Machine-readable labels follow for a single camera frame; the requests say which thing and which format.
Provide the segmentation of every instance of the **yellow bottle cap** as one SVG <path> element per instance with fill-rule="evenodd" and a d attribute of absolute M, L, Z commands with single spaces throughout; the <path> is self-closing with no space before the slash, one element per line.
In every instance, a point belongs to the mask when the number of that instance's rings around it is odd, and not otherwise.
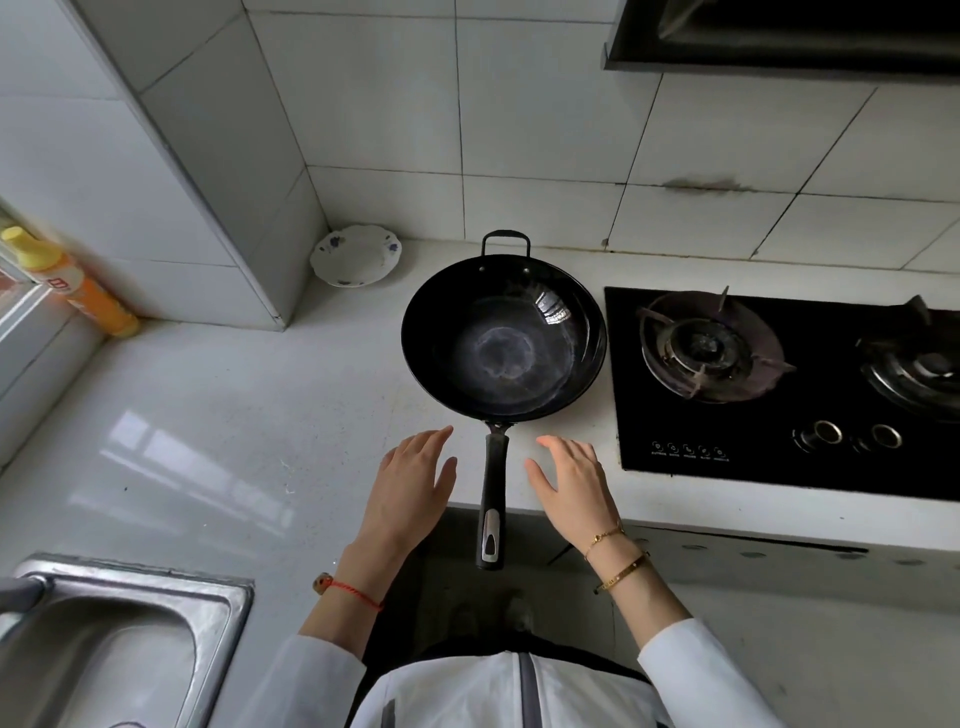
<path fill-rule="evenodd" d="M 19 226 L 7 228 L 0 237 L 16 253 L 16 262 L 27 271 L 42 271 L 57 264 L 63 250 L 46 240 L 37 240 Z"/>

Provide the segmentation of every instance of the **faucet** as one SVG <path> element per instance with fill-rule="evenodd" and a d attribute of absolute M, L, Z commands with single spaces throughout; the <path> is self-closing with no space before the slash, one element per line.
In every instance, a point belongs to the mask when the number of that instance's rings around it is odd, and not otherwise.
<path fill-rule="evenodd" d="M 47 593 L 49 583 L 42 576 L 0 576 L 0 615 L 4 612 L 29 612 Z"/>

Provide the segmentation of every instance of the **white jacket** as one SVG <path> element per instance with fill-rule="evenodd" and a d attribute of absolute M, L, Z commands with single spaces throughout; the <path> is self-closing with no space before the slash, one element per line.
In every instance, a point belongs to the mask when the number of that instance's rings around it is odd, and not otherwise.
<path fill-rule="evenodd" d="M 784 728 L 723 646 L 696 619 L 677 622 L 637 658 L 657 689 L 559 660 L 501 652 L 389 672 L 352 728 Z M 284 643 L 244 728 L 343 728 L 365 668 L 335 644 Z"/>

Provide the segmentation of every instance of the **pan handle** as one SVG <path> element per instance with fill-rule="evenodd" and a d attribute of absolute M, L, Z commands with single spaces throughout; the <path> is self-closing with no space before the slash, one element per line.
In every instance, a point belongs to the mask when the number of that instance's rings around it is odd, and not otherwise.
<path fill-rule="evenodd" d="M 530 257 L 530 238 L 524 235 L 522 232 L 517 231 L 493 231 L 488 232 L 483 236 L 483 242 L 480 244 L 480 256 L 483 257 L 487 254 L 487 238 L 488 237 L 518 237 L 521 240 L 527 241 L 527 257 Z"/>
<path fill-rule="evenodd" d="M 477 523 L 477 569 L 503 569 L 503 541 L 507 527 L 506 427 L 491 425 L 487 435 L 487 467 L 483 473 L 483 496 Z"/>

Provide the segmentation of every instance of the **black frying pan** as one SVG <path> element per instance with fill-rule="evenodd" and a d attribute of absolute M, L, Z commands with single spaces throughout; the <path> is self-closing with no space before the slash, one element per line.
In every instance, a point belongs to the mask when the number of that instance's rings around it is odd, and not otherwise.
<path fill-rule="evenodd" d="M 522 238 L 527 255 L 486 255 L 489 237 Z M 600 307 L 571 276 L 530 257 L 526 235 L 494 231 L 479 257 L 420 287 L 400 341 L 423 389 L 490 426 L 476 564 L 502 569 L 507 428 L 563 409 L 593 383 L 607 352 Z"/>

